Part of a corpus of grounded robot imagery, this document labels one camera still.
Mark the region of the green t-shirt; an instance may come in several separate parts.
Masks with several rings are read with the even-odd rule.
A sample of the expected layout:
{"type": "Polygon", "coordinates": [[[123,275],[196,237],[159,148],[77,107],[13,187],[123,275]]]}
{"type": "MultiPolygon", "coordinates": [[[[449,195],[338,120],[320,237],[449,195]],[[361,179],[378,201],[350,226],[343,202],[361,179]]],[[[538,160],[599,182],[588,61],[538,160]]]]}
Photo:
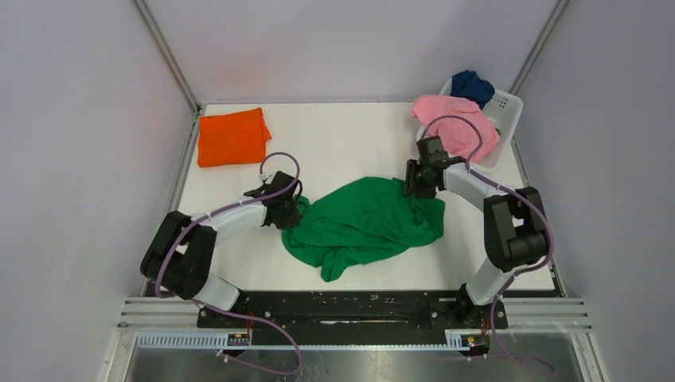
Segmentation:
{"type": "Polygon", "coordinates": [[[298,203],[302,220],[282,231],[283,246],[319,269],[327,283],[350,267],[433,244],[444,234],[445,202],[405,195],[398,178],[363,177],[314,202],[300,197],[298,203]]]}

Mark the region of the white plastic laundry basket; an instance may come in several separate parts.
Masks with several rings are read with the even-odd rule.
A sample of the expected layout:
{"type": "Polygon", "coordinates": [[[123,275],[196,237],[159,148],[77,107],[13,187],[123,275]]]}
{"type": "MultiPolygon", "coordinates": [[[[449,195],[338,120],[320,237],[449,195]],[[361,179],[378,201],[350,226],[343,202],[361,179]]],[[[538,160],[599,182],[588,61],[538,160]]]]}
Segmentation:
{"type": "MultiPolygon", "coordinates": [[[[441,87],[437,95],[450,96],[450,92],[451,78],[441,87]]],[[[522,108],[523,102],[520,98],[495,88],[494,97],[482,111],[494,124],[501,137],[501,141],[481,162],[473,163],[470,160],[476,170],[483,173],[491,173],[504,162],[504,158],[507,157],[507,152],[510,150],[511,142],[521,117],[522,108]]],[[[433,137],[427,134],[428,130],[428,127],[420,124],[419,130],[416,133],[416,139],[433,137]]]]}

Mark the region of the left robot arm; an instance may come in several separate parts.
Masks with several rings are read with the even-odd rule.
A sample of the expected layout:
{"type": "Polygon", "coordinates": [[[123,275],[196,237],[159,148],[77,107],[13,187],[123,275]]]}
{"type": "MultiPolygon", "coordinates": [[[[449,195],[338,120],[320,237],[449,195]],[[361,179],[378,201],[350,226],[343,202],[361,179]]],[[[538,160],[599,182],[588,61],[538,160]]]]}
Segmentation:
{"type": "Polygon", "coordinates": [[[245,303],[238,300],[243,291],[210,271],[214,251],[254,228],[298,226],[301,194],[302,182],[278,171],[230,205],[192,216],[170,212],[152,239],[140,272],[160,290],[217,308],[217,317],[226,326],[236,327],[247,316],[245,303]]]}

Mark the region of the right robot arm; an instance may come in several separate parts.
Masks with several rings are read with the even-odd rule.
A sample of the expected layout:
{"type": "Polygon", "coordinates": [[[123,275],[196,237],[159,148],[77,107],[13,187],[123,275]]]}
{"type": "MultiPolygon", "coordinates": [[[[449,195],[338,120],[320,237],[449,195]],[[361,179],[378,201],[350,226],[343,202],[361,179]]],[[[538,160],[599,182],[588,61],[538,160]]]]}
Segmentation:
{"type": "Polygon", "coordinates": [[[404,195],[432,199],[439,191],[459,195],[483,214],[486,260],[449,309],[461,324],[475,328],[520,273],[549,256],[550,227],[533,187],[510,189],[462,161],[408,160],[404,195]]]}

